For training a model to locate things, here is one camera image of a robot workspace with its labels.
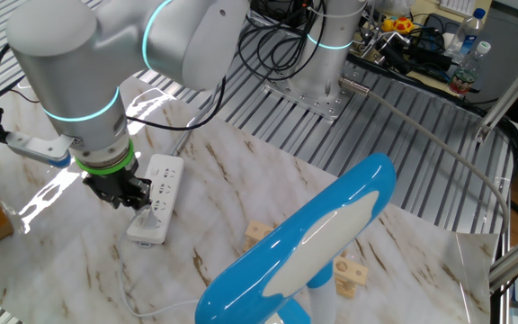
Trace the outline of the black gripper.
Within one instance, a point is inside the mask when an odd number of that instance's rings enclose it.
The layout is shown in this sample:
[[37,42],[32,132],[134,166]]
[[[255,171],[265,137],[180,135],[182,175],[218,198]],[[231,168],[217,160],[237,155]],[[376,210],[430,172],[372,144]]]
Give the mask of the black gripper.
[[121,205],[131,205],[135,211],[151,204],[152,181],[136,176],[138,162],[109,175],[87,175],[83,183],[101,200],[115,210]]

